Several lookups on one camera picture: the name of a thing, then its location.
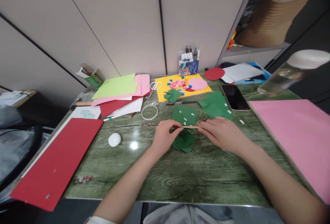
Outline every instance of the water bottle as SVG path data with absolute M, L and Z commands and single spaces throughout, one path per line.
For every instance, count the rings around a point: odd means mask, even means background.
M 261 95 L 275 97 L 328 61 L 330 61 L 328 52 L 311 49 L 297 51 L 262 83 L 257 91 Z

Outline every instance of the phone screen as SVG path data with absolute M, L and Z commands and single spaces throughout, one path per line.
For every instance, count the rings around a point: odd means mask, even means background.
M 222 85 L 222 90 L 228 100 L 230 107 L 233 110 L 248 111 L 250 110 L 249 105 L 245 101 L 240 90 L 235 85 Z

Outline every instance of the scissors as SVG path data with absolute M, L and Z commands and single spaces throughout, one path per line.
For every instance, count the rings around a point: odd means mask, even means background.
M 155 90 L 159 90 L 161 87 L 162 87 L 162 83 L 161 83 L 161 82 L 155 82 L 155 81 L 152 82 L 152 83 L 150 84 L 150 88 L 151 88 L 152 91 L 151 91 L 149 97 L 147 98 L 147 100 L 150 99 L 151 95 L 154 93 Z

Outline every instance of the bottle cap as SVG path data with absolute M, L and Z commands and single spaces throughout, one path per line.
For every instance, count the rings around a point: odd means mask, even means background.
M 301 69 L 315 69 L 328 61 L 330 61 L 330 53 L 309 49 L 293 53 L 287 63 Z

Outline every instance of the yellow paper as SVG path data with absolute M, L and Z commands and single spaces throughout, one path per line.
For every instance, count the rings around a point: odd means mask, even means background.
M 134 77 L 131 74 L 105 80 L 92 99 L 135 93 L 138 83 L 133 81 Z
M 202 77 L 199 74 L 188 75 L 188 76 L 185 76 L 184 79 L 182 79 L 181 76 L 179 76 L 179 75 L 165 76 L 165 77 L 162 77 L 162 78 L 155 79 L 155 82 L 161 82 L 162 83 L 162 87 L 159 90 L 157 90 L 158 101 L 159 102 L 167 101 L 167 99 L 164 98 L 164 94 L 165 94 L 164 92 L 167 92 L 170 89 L 170 87 L 167 85 L 167 83 L 170 79 L 172 79 L 173 81 L 176 81 L 176 80 L 185 80 L 185 81 L 187 81 L 187 80 L 190 80 L 192 78 L 201 78 L 202 79 Z M 200 90 L 200 91 L 194 91 L 194 92 L 188 92 L 186 90 L 184 90 L 184 91 L 185 91 L 185 95 L 182 95 L 179 99 L 184 98 L 184 97 L 188 97 L 188 96 L 201 94 L 201 93 L 211 92 L 212 89 L 209 86 L 207 86 L 207 88 L 205 88 L 203 90 Z

